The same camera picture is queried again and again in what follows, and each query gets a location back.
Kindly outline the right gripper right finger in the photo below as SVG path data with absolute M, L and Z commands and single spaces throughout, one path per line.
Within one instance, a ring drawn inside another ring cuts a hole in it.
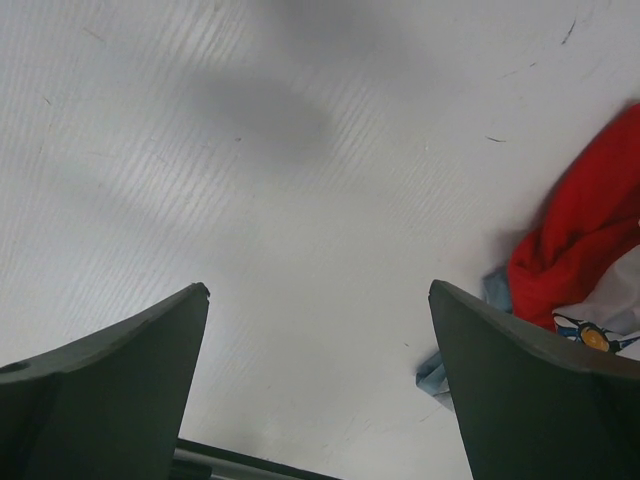
M 636 479 L 639 364 L 435 280 L 429 305 L 476 479 Z

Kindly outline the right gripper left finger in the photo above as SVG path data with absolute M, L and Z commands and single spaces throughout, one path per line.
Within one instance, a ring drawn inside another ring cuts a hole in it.
M 4 479 L 166 479 L 205 332 L 192 284 L 1 369 Z

